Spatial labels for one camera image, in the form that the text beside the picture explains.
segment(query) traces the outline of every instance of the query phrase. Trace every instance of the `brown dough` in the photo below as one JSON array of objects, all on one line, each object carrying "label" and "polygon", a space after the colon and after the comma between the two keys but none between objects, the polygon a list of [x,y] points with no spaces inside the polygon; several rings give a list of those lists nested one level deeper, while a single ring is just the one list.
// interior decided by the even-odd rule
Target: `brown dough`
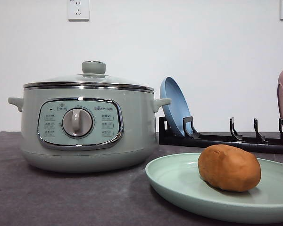
[{"label": "brown dough", "polygon": [[244,192],[254,188],[261,179],[261,167],[256,157],[229,145],[212,145],[198,159],[202,178],[214,187]]}]

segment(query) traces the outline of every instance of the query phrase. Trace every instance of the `glass lid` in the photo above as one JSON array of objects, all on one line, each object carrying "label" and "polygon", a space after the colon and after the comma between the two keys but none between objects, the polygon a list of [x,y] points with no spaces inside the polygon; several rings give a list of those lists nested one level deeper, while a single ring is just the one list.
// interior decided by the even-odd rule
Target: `glass lid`
[{"label": "glass lid", "polygon": [[82,74],[57,77],[45,81],[28,83],[24,88],[65,88],[65,86],[113,87],[125,89],[140,89],[153,91],[153,88],[137,84],[133,81],[105,75],[106,64],[100,61],[85,61],[82,63]]}]

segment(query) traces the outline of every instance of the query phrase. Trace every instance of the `plate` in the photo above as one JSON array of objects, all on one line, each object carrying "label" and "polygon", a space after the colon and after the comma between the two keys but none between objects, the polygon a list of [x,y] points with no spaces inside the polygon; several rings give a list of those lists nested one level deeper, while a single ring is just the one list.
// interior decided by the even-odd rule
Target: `plate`
[{"label": "plate", "polygon": [[[171,130],[177,136],[184,137],[183,118],[189,117],[191,114],[183,93],[173,78],[166,77],[161,83],[160,98],[172,99],[172,103],[162,106],[162,109]],[[186,128],[190,134],[193,133],[190,123],[187,123]]]},{"label": "plate", "polygon": [[152,160],[146,173],[152,187],[174,205],[208,218],[263,224],[283,222],[283,164],[258,159],[261,181],[246,192],[213,188],[199,175],[200,153],[173,154]]}]

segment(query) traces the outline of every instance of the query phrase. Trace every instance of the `table surface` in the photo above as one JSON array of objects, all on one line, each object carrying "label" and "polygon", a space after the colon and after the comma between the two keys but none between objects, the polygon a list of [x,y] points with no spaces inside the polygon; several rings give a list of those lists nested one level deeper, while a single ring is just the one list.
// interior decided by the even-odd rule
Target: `table surface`
[{"label": "table surface", "polygon": [[[20,132],[0,132],[0,226],[245,225],[187,212],[150,186],[145,174],[148,162],[203,148],[159,145],[146,161],[133,167],[67,174],[30,166],[21,155],[20,136]],[[254,154],[283,163],[281,154]]]}]

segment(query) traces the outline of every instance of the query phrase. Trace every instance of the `dish rack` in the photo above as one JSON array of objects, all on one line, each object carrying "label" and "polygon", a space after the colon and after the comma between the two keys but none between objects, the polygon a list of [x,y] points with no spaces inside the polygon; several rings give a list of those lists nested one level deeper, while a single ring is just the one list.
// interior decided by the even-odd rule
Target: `dish rack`
[{"label": "dish rack", "polygon": [[[186,125],[191,124],[193,133],[189,134]],[[234,118],[230,118],[231,135],[211,135],[198,132],[193,125],[193,116],[183,118],[184,137],[176,136],[165,117],[159,118],[159,144],[188,147],[208,147],[224,144],[241,148],[249,152],[283,154],[283,119],[279,119],[280,138],[266,138],[258,132],[258,120],[254,118],[255,137],[238,134],[234,128]]]}]

